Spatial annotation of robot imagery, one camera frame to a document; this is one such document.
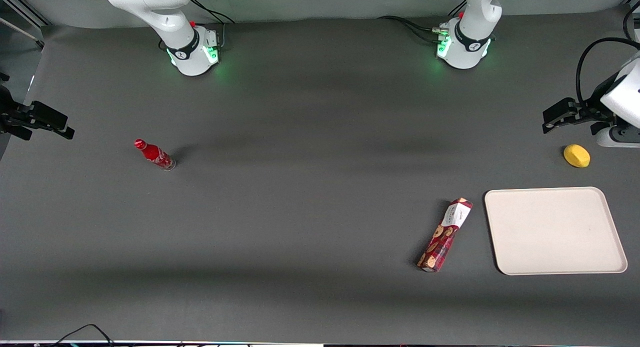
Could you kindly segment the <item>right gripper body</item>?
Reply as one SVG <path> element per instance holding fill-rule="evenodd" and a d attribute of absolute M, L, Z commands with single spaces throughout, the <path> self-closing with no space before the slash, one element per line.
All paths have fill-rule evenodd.
<path fill-rule="evenodd" d="M 1 130 L 22 130 L 19 123 L 22 117 L 21 104 L 14 101 L 10 91 L 0 85 L 0 129 Z"/>

